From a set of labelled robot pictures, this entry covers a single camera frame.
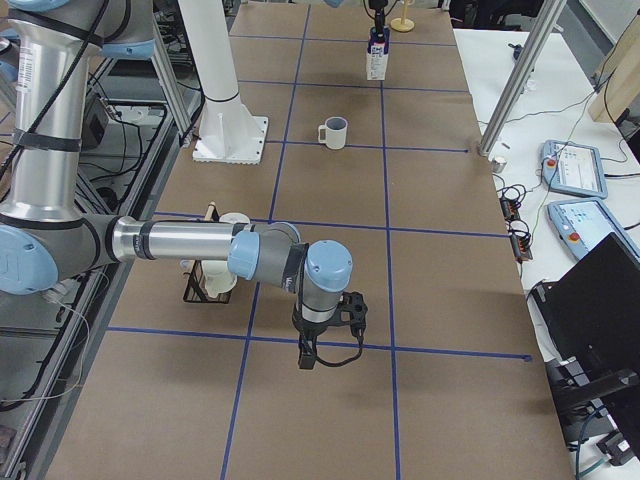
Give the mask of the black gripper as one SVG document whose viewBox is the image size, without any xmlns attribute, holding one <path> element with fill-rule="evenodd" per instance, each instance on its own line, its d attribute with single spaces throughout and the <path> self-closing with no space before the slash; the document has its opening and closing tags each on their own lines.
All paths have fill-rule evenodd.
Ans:
<svg viewBox="0 0 640 480">
<path fill-rule="evenodd" d="M 368 0 L 367 5 L 368 8 L 374 11 L 374 27 L 373 27 L 373 38 L 374 39 L 385 39 L 385 13 L 384 9 L 387 7 L 389 1 L 388 0 Z"/>
<path fill-rule="evenodd" d="M 298 368 L 313 370 L 316 364 L 316 354 L 311 344 L 330 326 L 330 321 L 312 322 L 304 319 L 299 312 L 293 313 L 293 326 L 299 333 Z"/>
</svg>

